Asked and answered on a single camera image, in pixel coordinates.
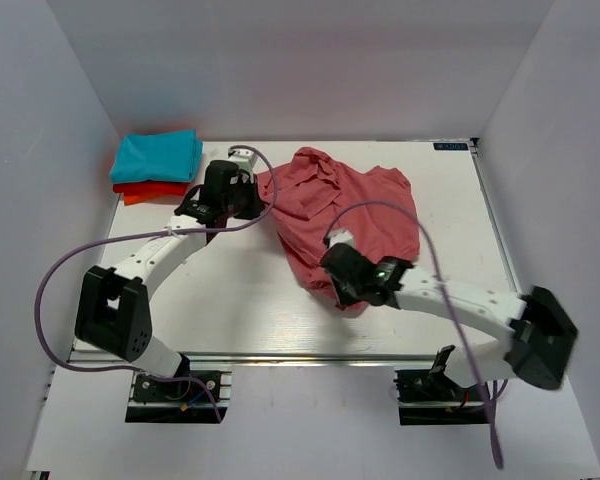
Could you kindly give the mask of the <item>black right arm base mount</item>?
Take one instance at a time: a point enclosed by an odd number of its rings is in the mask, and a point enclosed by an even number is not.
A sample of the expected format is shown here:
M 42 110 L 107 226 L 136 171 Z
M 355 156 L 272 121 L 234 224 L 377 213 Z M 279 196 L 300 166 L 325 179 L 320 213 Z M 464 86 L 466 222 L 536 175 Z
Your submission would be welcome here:
M 479 387 L 460 387 L 443 372 L 455 350 L 442 348 L 432 366 L 395 372 L 401 426 L 484 425 L 488 423 Z

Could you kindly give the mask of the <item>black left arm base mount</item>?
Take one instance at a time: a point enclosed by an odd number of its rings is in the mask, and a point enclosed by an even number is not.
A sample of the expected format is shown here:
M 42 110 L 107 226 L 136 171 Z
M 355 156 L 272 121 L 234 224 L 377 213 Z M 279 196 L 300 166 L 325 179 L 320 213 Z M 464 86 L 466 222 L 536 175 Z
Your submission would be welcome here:
M 232 367 L 226 362 L 194 362 L 193 380 L 160 382 L 136 373 L 129 390 L 129 424 L 220 424 L 229 408 Z

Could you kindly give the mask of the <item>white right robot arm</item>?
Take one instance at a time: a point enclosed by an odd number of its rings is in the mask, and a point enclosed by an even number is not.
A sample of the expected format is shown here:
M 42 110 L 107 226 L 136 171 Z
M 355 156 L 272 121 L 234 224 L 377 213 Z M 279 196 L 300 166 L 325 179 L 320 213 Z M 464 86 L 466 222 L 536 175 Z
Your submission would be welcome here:
M 425 269 L 396 257 L 372 262 L 337 243 L 320 261 L 343 306 L 367 303 L 446 318 L 490 341 L 441 349 L 430 369 L 433 390 L 452 399 L 476 384 L 518 378 L 536 388 L 561 388 L 579 331 L 557 297 L 535 286 L 527 294 L 441 284 Z

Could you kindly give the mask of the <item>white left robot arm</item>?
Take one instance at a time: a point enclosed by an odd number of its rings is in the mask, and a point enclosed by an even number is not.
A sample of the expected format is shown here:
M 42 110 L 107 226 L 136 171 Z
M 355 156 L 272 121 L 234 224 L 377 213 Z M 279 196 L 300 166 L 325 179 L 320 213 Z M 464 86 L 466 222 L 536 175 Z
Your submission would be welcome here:
M 157 376 L 157 387 L 179 399 L 191 387 L 188 361 L 154 334 L 150 300 L 159 286 L 191 255 L 227 226 L 230 218 L 253 220 L 264 210 L 253 167 L 257 155 L 234 150 L 213 160 L 204 182 L 187 192 L 164 227 L 138 251 L 109 267 L 93 266 L 83 278 L 76 337 Z

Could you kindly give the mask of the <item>pink red t-shirt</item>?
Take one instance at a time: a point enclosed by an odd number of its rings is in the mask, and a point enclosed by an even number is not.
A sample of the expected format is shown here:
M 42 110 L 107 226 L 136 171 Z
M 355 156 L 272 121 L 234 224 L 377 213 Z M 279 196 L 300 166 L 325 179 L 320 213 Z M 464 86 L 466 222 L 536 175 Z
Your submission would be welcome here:
M 311 147 L 297 150 L 290 162 L 273 172 L 259 173 L 257 182 L 260 199 L 274 205 L 270 216 L 296 280 L 317 298 L 336 298 L 320 260 L 324 235 L 339 212 L 380 200 L 417 214 L 411 183 L 400 170 L 375 166 L 362 173 Z M 418 226 L 386 206 L 358 207 L 335 227 L 347 229 L 372 262 L 385 256 L 413 261 L 420 254 Z

